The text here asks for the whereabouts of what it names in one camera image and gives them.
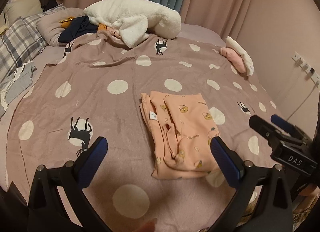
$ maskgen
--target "beige cushion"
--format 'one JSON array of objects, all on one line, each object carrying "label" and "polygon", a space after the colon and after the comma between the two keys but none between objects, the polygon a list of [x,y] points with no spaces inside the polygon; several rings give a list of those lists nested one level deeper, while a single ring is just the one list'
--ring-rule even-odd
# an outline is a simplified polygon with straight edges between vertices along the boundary
[{"label": "beige cushion", "polygon": [[65,46],[66,43],[58,42],[60,34],[64,31],[59,21],[71,16],[81,17],[84,15],[80,8],[67,8],[40,18],[37,22],[37,29],[50,46]]},{"label": "beige cushion", "polygon": [[19,16],[28,17],[42,11],[39,0],[17,0],[5,6],[4,16],[7,24],[12,25]]}]

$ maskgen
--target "power strip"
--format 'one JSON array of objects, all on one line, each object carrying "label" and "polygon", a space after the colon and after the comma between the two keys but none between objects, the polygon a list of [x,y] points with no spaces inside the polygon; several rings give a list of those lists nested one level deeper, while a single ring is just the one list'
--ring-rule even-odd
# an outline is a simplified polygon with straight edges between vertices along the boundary
[{"label": "power strip", "polygon": [[312,79],[313,83],[319,87],[320,84],[320,78],[318,73],[314,70],[314,68],[309,65],[302,56],[300,56],[297,52],[294,53],[294,56],[292,59],[296,62],[297,65],[299,65],[307,74],[310,75],[310,78]]}]

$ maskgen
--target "pillow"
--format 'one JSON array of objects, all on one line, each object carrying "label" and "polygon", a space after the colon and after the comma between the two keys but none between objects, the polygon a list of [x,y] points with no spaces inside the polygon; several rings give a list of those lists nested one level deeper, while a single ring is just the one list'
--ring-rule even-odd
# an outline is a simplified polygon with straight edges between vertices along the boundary
[{"label": "pillow", "polygon": [[26,18],[22,18],[24,24],[26,25],[27,29],[29,30],[30,35],[32,36],[32,38],[34,39],[34,41],[38,42],[39,45],[41,46],[41,51],[44,49],[44,47],[46,47],[48,44],[45,41],[45,39],[41,36],[41,34],[39,33],[39,31],[37,30],[37,22],[38,20],[45,16],[45,15],[49,15],[61,10],[65,10],[65,6],[63,4],[59,4],[57,7],[54,7],[50,10],[47,10],[45,12],[41,12],[39,14],[36,15],[32,15]]},{"label": "pillow", "polygon": [[41,51],[42,47],[34,41],[23,19],[19,17],[0,36],[0,83],[16,68],[35,58]]},{"label": "pillow", "polygon": [[17,0],[8,3],[4,7],[4,16],[7,24],[12,25],[18,17],[27,17],[41,13],[41,3],[39,0]]},{"label": "pillow", "polygon": [[60,34],[64,31],[64,28],[61,27],[59,21],[65,20],[68,17],[81,16],[84,16],[82,9],[67,8],[40,18],[37,22],[37,29],[50,46],[65,46],[66,43],[58,42]]}]

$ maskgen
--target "plaid pillow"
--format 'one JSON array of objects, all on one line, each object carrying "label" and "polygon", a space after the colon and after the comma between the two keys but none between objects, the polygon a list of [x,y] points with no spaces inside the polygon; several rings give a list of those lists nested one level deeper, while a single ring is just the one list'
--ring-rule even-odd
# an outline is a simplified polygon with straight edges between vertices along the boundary
[{"label": "plaid pillow", "polygon": [[36,57],[42,50],[31,37],[23,19],[19,17],[0,36],[0,83],[23,63]]},{"label": "plaid pillow", "polygon": [[44,49],[44,47],[46,47],[48,44],[45,41],[45,39],[41,36],[41,34],[39,33],[39,31],[37,29],[38,20],[45,15],[49,15],[49,14],[55,13],[60,10],[65,10],[65,9],[66,9],[66,7],[63,4],[59,4],[58,6],[52,8],[50,10],[47,10],[45,12],[41,12],[36,15],[22,18],[25,25],[27,26],[27,28],[29,30],[30,35],[33,37],[34,41],[39,43],[39,45],[41,46],[42,49]]}]

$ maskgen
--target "bed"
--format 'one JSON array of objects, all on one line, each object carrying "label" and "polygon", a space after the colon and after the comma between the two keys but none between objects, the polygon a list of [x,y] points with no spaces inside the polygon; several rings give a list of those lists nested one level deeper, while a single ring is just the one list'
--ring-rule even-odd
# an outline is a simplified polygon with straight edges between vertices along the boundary
[{"label": "bed", "polygon": [[[158,39],[150,35],[129,49],[98,31],[77,38],[64,58],[64,47],[46,47],[34,59],[35,85],[9,105],[0,122],[0,143],[7,144],[7,185],[13,181],[28,200],[39,164],[59,167],[77,158],[82,140],[70,139],[71,126],[80,117],[78,129],[89,131],[88,118],[88,144],[104,136],[109,151],[84,193],[113,231],[133,231],[153,218],[157,231],[196,232],[211,226],[234,189],[220,171],[198,179],[151,177],[154,143],[141,116],[140,93],[201,93],[224,142],[257,166],[274,162],[267,141],[249,128],[249,117],[257,114],[269,121],[281,114],[256,74],[240,76],[217,53],[224,42],[213,31],[183,24],[179,37],[160,50],[162,55],[156,54]],[[78,223],[60,192],[71,220]]]}]

